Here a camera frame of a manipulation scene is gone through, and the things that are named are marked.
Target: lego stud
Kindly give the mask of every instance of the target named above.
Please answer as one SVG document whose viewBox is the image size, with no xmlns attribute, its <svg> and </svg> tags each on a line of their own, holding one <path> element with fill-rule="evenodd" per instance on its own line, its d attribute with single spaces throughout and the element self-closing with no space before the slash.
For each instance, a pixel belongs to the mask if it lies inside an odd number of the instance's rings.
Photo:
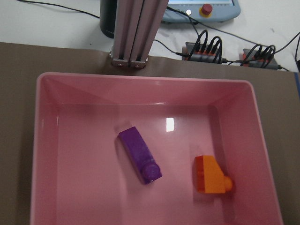
<svg viewBox="0 0 300 225">
<path fill-rule="evenodd" d="M 142 168 L 142 176 L 147 180 L 156 180 L 160 175 L 160 168 L 156 163 L 148 163 Z"/>
</svg>

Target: pink plastic bin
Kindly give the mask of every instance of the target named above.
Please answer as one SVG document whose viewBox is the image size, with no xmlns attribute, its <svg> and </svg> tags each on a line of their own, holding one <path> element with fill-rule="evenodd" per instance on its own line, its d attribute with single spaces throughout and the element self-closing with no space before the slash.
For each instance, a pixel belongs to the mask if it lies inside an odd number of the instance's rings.
<svg viewBox="0 0 300 225">
<path fill-rule="evenodd" d="M 132 126 L 163 174 L 148 185 L 117 137 Z M 199 155 L 215 156 L 232 192 L 196 191 Z M 102 224 L 282 225 L 251 84 L 42 74 L 31 225 Z"/>
</svg>

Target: black cylinder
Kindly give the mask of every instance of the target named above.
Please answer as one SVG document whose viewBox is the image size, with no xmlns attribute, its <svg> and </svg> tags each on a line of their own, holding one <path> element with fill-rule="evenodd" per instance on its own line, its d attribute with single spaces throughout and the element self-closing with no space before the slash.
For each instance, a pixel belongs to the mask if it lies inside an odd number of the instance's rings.
<svg viewBox="0 0 300 225">
<path fill-rule="evenodd" d="M 114 36 L 116 23 L 117 0 L 101 0 L 100 2 L 100 28 L 109 38 Z"/>
</svg>

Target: white table surface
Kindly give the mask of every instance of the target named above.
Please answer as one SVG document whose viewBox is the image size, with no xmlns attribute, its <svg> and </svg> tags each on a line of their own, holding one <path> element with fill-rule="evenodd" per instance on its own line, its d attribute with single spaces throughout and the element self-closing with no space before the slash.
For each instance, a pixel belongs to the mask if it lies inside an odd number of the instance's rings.
<svg viewBox="0 0 300 225">
<path fill-rule="evenodd" d="M 96 15 L 100 0 L 44 0 Z M 283 47 L 300 31 L 299 0 L 239 0 L 241 14 L 230 21 L 208 25 L 234 33 L 264 45 Z M 199 32 L 201 25 L 196 26 Z M 254 45 L 235 37 L 208 29 L 209 40 L 218 35 L 223 40 L 223 57 L 238 60 L 243 48 Z M 180 52 L 185 42 L 194 42 L 197 36 L 186 24 L 161 24 L 156 39 L 174 51 Z M 275 55 L 281 66 L 298 71 L 294 61 L 297 45 L 294 40 L 286 49 Z M 62 48 L 96 49 L 109 52 L 113 40 L 100 30 L 99 20 L 92 16 L 59 7 L 28 4 L 17 0 L 0 0 L 0 42 L 42 45 Z M 150 55 L 178 59 L 161 44 L 152 45 Z"/>
</svg>

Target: orange lego brick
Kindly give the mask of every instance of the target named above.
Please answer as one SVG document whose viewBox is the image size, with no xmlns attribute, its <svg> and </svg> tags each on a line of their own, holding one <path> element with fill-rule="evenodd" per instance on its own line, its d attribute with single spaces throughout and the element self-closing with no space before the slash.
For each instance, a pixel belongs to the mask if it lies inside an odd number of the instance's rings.
<svg viewBox="0 0 300 225">
<path fill-rule="evenodd" d="M 233 187 L 233 181 L 224 176 L 213 156 L 195 157 L 197 191 L 201 193 L 225 193 Z"/>
</svg>

